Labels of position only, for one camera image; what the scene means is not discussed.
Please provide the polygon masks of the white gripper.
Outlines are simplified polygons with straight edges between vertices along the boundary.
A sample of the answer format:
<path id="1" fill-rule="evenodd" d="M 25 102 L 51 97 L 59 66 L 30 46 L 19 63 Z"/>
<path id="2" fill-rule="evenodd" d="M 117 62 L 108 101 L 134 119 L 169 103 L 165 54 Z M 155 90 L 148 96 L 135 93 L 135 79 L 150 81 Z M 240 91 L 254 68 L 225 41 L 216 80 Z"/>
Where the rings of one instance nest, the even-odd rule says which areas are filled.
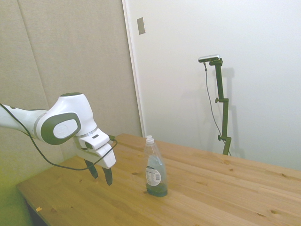
<path id="1" fill-rule="evenodd" d="M 83 158 L 87 169 L 94 179 L 98 178 L 98 172 L 94 163 L 102 166 L 105 180 L 108 186 L 113 183 L 111 167 L 116 163 L 115 155 L 109 144 L 108 135 L 90 135 L 87 137 L 74 137 L 77 147 L 76 154 Z"/>

